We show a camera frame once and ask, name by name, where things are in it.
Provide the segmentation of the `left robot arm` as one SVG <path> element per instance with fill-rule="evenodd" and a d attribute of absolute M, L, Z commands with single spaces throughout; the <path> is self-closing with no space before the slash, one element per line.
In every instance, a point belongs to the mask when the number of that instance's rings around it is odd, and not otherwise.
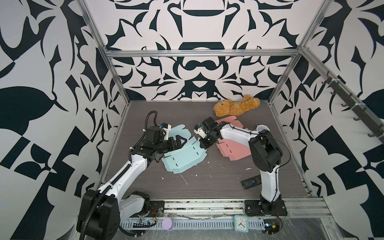
<path fill-rule="evenodd" d="M 150 163 L 157 161 L 158 154 L 180 150 L 187 143 L 187 139 L 180 135 L 171 137 L 171 129 L 166 123 L 149 126 L 145 119 L 143 135 L 130 147 L 124 166 L 97 190 L 88 190 L 84 194 L 76 226 L 81 240 L 86 237 L 111 240 L 117 231 L 136 236 L 124 230 L 121 223 L 136 214 L 146 215 L 151 206 L 150 197 L 142 192 L 133 192 L 126 199 L 123 196 Z"/>

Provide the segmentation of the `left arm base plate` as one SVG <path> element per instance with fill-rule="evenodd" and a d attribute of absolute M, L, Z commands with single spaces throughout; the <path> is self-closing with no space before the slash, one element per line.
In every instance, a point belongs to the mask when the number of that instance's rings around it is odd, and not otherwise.
<path fill-rule="evenodd" d="M 141 212 L 133 214 L 132 218 L 139 217 L 159 217 L 164 214 L 165 202 L 164 201 L 150 201 L 144 204 Z"/>

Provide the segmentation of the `light blue paper box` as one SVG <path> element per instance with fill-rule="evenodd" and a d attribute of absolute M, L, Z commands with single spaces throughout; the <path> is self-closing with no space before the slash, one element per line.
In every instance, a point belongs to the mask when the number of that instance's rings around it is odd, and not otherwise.
<path fill-rule="evenodd" d="M 185 138 L 186 144 L 179 150 L 171 151 L 164 154 L 162 162 L 168 172 L 181 174 L 186 170 L 201 163 L 207 156 L 206 150 L 200 147 L 200 141 L 192 136 L 185 125 L 172 127 L 170 137 L 176 135 Z"/>

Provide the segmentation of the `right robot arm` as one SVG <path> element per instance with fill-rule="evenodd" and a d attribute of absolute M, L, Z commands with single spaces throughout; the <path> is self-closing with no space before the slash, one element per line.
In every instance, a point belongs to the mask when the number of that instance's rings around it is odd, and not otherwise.
<path fill-rule="evenodd" d="M 260 170 L 257 184 L 262 185 L 259 200 L 245 200 L 245 214 L 255 216 L 287 216 L 288 211 L 279 188 L 279 170 L 283 151 L 279 140 L 269 129 L 250 131 L 237 128 L 228 122 L 217 123 L 208 117 L 194 127 L 195 134 L 201 137 L 200 147 L 207 149 L 219 139 L 231 140 L 250 149 L 255 166 Z"/>

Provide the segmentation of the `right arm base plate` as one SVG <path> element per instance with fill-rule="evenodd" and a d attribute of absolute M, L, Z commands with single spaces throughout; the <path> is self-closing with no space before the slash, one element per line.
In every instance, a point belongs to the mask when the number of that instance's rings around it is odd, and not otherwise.
<path fill-rule="evenodd" d="M 270 203 L 266 200 L 245 200 L 245 214 L 249 217 L 256 216 L 287 216 L 288 211 L 282 199 Z"/>

